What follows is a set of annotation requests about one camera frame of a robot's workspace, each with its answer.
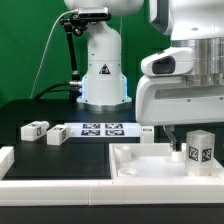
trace robot camera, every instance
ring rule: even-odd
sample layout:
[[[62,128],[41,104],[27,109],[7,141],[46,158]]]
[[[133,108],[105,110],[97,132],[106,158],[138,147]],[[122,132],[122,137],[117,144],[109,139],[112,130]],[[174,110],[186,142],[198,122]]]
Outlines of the robot camera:
[[[107,21],[111,19],[108,8],[80,8],[77,10],[77,19],[88,22]]]

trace black table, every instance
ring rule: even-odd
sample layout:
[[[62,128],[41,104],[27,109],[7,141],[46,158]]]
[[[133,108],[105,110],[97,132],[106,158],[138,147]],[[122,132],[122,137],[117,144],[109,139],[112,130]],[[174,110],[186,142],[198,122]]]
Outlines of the black table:
[[[110,179],[108,143],[138,142],[139,138],[76,138],[69,139],[61,147],[62,150],[55,152],[56,146],[46,147],[46,139],[42,137],[33,143],[20,141],[20,127],[32,121],[49,121],[51,127],[65,122],[88,122],[88,123],[117,123],[135,122],[134,106],[129,110],[120,112],[90,112],[78,109],[75,104],[68,100],[16,100],[9,102],[0,109],[0,144],[14,145],[16,169],[8,172],[5,181],[30,180],[30,179]],[[184,141],[185,133],[195,129],[197,125],[178,126],[175,135]],[[216,133],[218,147],[222,146],[223,124],[200,125],[200,128]],[[156,142],[167,142],[168,139],[162,128],[156,128]],[[72,166],[70,160],[76,146],[81,161],[77,165],[79,172],[74,172],[77,167]],[[90,157],[86,157],[89,147],[95,151]],[[26,161],[31,158],[43,158],[39,163],[33,160],[33,168]],[[68,163],[62,170],[57,168],[57,163],[47,165],[49,157],[62,158],[62,163]],[[43,206],[43,207],[0,207],[0,222],[11,223],[103,223],[103,224],[134,224],[134,223],[223,223],[223,204],[189,204],[189,205],[117,205],[117,206]]]

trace cube with marker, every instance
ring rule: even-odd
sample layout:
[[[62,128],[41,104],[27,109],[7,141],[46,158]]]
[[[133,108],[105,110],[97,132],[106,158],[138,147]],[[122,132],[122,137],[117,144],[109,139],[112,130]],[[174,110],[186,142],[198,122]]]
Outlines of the cube with marker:
[[[70,130],[69,125],[56,125],[47,132],[47,144],[61,145],[70,137]]]
[[[187,133],[185,168],[189,175],[209,176],[214,159],[215,135],[198,130]]]
[[[34,121],[28,125],[21,127],[22,141],[35,141],[46,135],[49,123],[47,121]]]

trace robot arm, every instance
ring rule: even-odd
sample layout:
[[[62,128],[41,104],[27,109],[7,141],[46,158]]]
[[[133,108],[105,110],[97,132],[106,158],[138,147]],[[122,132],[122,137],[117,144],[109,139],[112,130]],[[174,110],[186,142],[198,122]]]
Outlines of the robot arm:
[[[109,13],[115,16],[125,16],[137,13],[144,0],[64,0],[70,9],[107,7]]]
[[[78,106],[93,111],[128,108],[127,81],[121,71],[121,37],[105,21],[110,15],[130,15],[140,10],[143,0],[64,0],[74,14],[73,33],[88,33],[88,71],[82,79]]]
[[[152,24],[172,31],[171,47],[142,61],[136,120],[154,126],[223,122],[224,1],[149,1]]]

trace black cable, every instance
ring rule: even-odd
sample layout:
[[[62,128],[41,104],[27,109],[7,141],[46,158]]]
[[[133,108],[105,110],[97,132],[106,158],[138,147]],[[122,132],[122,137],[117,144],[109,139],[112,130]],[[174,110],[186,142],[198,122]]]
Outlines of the black cable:
[[[71,62],[71,68],[72,68],[72,80],[80,81],[77,60],[75,55],[75,48],[74,48],[74,43],[72,38],[73,25],[71,24],[70,19],[64,19],[63,17],[61,18],[60,23],[64,27],[64,30],[67,36],[70,62]]]
[[[40,99],[43,95],[45,95],[46,93],[56,93],[56,92],[69,92],[69,89],[58,89],[58,90],[49,90],[49,91],[45,91],[42,92],[41,94],[38,94],[37,96],[34,97],[35,100]]]
[[[62,82],[62,83],[58,83],[58,84],[55,84],[53,86],[50,86],[47,89],[45,89],[44,91],[37,94],[33,99],[40,99],[44,94],[46,94],[48,92],[54,92],[54,91],[51,91],[52,89],[55,89],[55,88],[58,88],[58,87],[61,87],[61,86],[69,86],[69,82]]]

